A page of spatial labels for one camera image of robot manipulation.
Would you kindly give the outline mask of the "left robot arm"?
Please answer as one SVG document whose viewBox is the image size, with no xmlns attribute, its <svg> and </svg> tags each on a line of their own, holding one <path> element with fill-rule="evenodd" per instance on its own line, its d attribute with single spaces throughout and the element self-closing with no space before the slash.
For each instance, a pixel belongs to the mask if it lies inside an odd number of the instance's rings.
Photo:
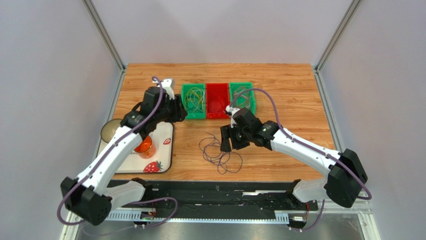
<svg viewBox="0 0 426 240">
<path fill-rule="evenodd" d="M 188 115 L 180 94 L 161 85 L 149 87 L 120 122 L 112 140 L 101 154 L 74 179 L 66 177 L 60 184 L 63 199 L 56 211 L 58 220 L 71 225 L 61 216 L 62 208 L 93 226 L 101 224 L 112 210 L 125 205 L 148 205 L 156 202 L 153 186 L 141 178 L 109 187 L 108 184 L 130 153 L 156 130 L 159 123 L 182 122 Z"/>
</svg>

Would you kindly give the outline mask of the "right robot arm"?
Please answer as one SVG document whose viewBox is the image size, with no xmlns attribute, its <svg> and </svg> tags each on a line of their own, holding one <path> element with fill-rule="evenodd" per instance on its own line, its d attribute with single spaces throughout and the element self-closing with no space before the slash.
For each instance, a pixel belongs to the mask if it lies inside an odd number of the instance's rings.
<svg viewBox="0 0 426 240">
<path fill-rule="evenodd" d="M 229 153 L 255 144 L 291 156 L 322 175 L 313 180 L 294 180 L 286 190 L 292 201 L 331 200 L 341 207 L 351 208 L 360 198 L 368 176 L 353 150 L 339 152 L 319 146 L 274 121 L 261 122 L 247 108 L 228 105 L 225 112 L 230 117 L 230 124 L 220 128 L 222 152 Z"/>
</svg>

